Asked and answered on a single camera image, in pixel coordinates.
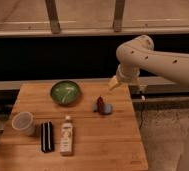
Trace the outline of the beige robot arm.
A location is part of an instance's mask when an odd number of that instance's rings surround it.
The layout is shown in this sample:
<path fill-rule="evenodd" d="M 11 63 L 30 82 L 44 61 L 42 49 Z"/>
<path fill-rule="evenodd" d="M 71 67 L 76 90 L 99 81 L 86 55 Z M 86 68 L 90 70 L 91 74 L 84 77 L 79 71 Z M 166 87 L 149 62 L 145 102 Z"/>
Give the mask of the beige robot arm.
<path fill-rule="evenodd" d="M 140 69 L 189 87 L 189 54 L 155 51 L 147 35 L 119 45 L 116 57 L 119 65 L 109 82 L 110 90 L 122 83 L 138 83 Z"/>

